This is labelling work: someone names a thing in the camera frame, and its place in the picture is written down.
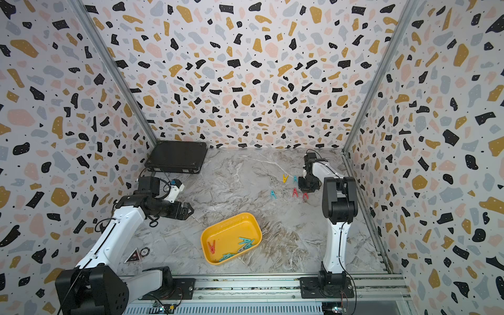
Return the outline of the yellow plastic storage box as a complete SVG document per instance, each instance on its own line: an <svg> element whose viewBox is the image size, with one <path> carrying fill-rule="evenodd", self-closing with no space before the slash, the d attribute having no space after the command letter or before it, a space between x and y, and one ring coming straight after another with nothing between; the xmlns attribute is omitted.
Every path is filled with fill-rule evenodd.
<svg viewBox="0 0 504 315"><path fill-rule="evenodd" d="M239 252L239 238L255 239L254 246ZM262 242L262 231L251 213L240 213L206 228L201 235L203 255L210 265L221 265L253 249ZM207 243L215 240L215 254L211 254ZM231 259L219 262L224 254L233 253Z"/></svg>

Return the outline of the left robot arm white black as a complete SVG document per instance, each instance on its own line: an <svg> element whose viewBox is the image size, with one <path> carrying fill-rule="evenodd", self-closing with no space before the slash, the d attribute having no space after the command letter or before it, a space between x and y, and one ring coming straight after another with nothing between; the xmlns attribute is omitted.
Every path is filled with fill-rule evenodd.
<svg viewBox="0 0 504 315"><path fill-rule="evenodd" d="M180 180L149 176L138 182L133 194L115 204L113 215L105 220L107 227L88 254L73 269L58 275L59 314L123 314L142 297L157 303L184 299L184 290L167 267L144 270L126 280L117 274L123 253L145 220L156 226L161 218L184 221L194 213L189 203L177 201L185 188Z"/></svg>

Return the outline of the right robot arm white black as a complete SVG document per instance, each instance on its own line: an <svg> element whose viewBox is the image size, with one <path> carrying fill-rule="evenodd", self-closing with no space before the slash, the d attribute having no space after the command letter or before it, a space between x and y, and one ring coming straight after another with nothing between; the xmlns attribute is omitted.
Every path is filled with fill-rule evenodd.
<svg viewBox="0 0 504 315"><path fill-rule="evenodd" d="M306 285L310 297L352 296L352 277L345 267L346 239L358 215L355 178L339 174L313 149L304 155L303 175L298 178L303 194L322 191L322 214L328 222L326 252L314 285Z"/></svg>

